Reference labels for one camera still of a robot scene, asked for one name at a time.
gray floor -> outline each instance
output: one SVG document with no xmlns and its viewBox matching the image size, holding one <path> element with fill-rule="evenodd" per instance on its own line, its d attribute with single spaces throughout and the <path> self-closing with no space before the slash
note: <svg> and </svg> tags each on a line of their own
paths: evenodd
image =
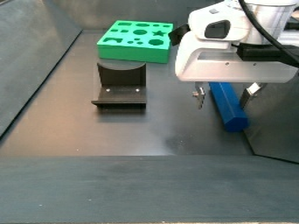
<svg viewBox="0 0 299 224">
<path fill-rule="evenodd" d="M 80 35 L 1 140 L 0 222 L 299 222 L 299 166 L 251 156 L 210 94 L 196 109 L 176 49 L 148 64 L 146 112 L 99 112 L 99 36 Z"/>
<path fill-rule="evenodd" d="M 174 74 L 178 48 L 168 64 L 147 64 L 146 112 L 100 113 L 96 43 L 86 31 L 0 144 L 5 156 L 251 155 L 243 133 L 227 133 L 208 92 L 203 110 L 192 98 L 194 83 Z M 102 60 L 106 66 L 142 62 Z"/>
</svg>

star-shaped hole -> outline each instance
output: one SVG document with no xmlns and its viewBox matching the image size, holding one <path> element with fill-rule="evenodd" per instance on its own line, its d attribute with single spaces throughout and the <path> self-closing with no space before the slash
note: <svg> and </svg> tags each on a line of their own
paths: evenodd
<svg viewBox="0 0 299 224">
<path fill-rule="evenodd" d="M 164 36 L 164 34 L 166 34 L 166 32 L 163 32 L 163 31 L 154 31 L 154 35 L 155 36 Z"/>
</svg>

shape sorter hole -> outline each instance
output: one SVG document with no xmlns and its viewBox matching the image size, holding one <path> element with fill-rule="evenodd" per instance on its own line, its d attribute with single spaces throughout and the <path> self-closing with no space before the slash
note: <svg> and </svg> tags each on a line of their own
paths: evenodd
<svg viewBox="0 0 299 224">
<path fill-rule="evenodd" d="M 146 35 L 147 34 L 147 31 L 146 30 L 135 30 L 134 31 L 134 34 L 135 35 Z"/>
<path fill-rule="evenodd" d="M 118 25 L 131 25 L 131 23 L 119 23 Z"/>
<path fill-rule="evenodd" d="M 108 41 L 116 41 L 118 43 L 122 43 L 123 39 L 122 38 L 104 38 L 104 42 Z"/>
<path fill-rule="evenodd" d="M 160 40 L 160 39 L 151 39 L 148 41 L 148 44 L 152 45 L 152 46 L 160 46 L 164 42 Z"/>
<path fill-rule="evenodd" d="M 150 24 L 136 24 L 136 26 L 147 27 Z"/>
</svg>

black stand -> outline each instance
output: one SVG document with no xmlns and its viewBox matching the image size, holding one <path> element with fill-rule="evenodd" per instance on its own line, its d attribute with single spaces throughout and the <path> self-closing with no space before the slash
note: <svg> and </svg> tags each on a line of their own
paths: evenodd
<svg viewBox="0 0 299 224">
<path fill-rule="evenodd" d="M 116 70 L 98 64 L 102 82 L 98 107 L 146 108 L 146 64 L 128 70 Z"/>
</svg>

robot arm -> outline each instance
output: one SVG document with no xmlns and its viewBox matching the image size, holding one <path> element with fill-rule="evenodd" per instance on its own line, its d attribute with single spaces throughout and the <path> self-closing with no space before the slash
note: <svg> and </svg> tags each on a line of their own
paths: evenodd
<svg viewBox="0 0 299 224">
<path fill-rule="evenodd" d="M 284 37 L 284 44 L 286 22 L 298 3 L 299 0 L 247 0 L 258 23 L 272 39 Z M 191 30 L 182 38 L 175 63 L 182 81 L 283 83 L 294 78 L 298 56 L 288 63 L 284 52 L 250 22 L 238 0 L 194 11 L 188 24 Z M 299 35 L 291 36 L 291 44 L 299 46 Z M 291 56 L 299 54 L 292 45 L 284 46 Z"/>
</svg>

